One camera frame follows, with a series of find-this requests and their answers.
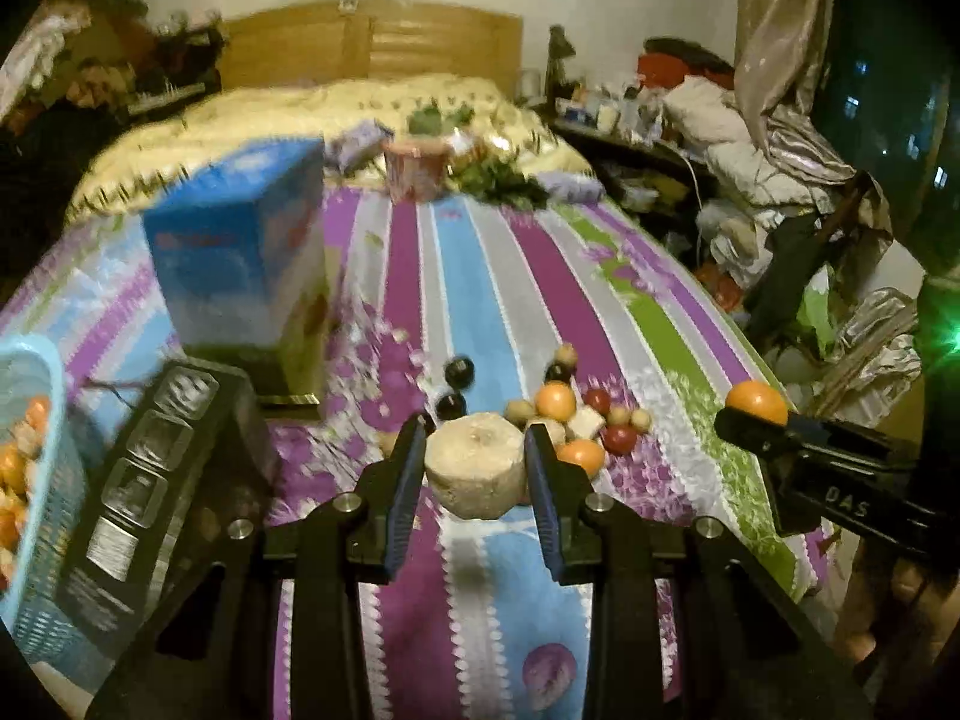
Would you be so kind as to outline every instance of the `striped bedsheet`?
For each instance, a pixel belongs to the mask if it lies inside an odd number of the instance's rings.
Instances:
[[[341,326],[329,350],[325,421],[272,426],[284,459],[272,522],[352,488],[395,430],[443,391],[443,364],[475,362],[469,410],[530,397],[561,341],[576,346],[581,388],[640,404],[654,429],[596,481],[644,517],[724,519],[795,598],[824,571],[823,532],[780,539],[752,455],[712,418],[731,385],[767,375],[693,277],[611,205],[526,215],[453,196],[394,206],[342,189],[323,203],[341,252]],[[148,379],[179,354],[135,215],[72,228],[0,313],[0,332],[59,345],[80,442],[94,459],[126,407],[86,377]],[[289,717],[293,585],[277,624],[275,717]],[[553,584],[527,508],[463,522],[421,495],[406,563],[362,586],[374,713],[398,720],[580,716],[590,588]],[[668,586],[659,587],[664,690],[678,689]]]

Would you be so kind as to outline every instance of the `headboard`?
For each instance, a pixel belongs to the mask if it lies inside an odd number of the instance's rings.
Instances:
[[[224,89],[398,79],[453,73],[491,79],[512,95],[523,20],[459,5],[359,0],[291,5],[226,24],[218,68]]]

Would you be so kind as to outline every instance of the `yellow blanket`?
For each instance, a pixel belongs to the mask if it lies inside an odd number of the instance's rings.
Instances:
[[[589,170],[587,161],[550,133],[533,111],[517,108],[483,79],[434,74],[392,82],[339,81],[313,89],[239,89],[174,119],[133,129],[107,148],[74,190],[67,223],[146,208],[165,184],[251,140],[320,135],[330,140],[364,119],[378,119],[402,136],[407,117],[430,98],[442,110],[472,105],[470,129],[499,135],[519,149],[517,167],[525,175]]]

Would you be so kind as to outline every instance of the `basket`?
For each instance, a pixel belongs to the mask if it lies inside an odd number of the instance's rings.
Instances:
[[[56,346],[42,336],[0,338],[0,433],[22,419],[30,398],[40,394],[50,397],[47,436],[16,553],[16,574],[0,596],[0,619],[31,663],[51,661],[79,635],[54,598],[86,495],[86,477],[66,426],[64,366]]]

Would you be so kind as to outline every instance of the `screw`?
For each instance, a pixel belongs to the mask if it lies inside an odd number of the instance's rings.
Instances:
[[[349,514],[350,512],[356,512],[362,503],[363,498],[356,493],[341,493],[333,499],[333,508],[337,509],[338,512]]]
[[[603,493],[589,493],[589,495],[584,498],[584,503],[587,504],[587,508],[592,512],[608,512],[613,508],[613,498]]]
[[[248,519],[234,519],[227,525],[227,535],[234,541],[243,541],[251,533],[253,533],[253,522]]]
[[[724,524],[719,520],[713,517],[700,517],[695,523],[694,527],[704,538],[718,538],[723,536],[723,532],[726,531]]]

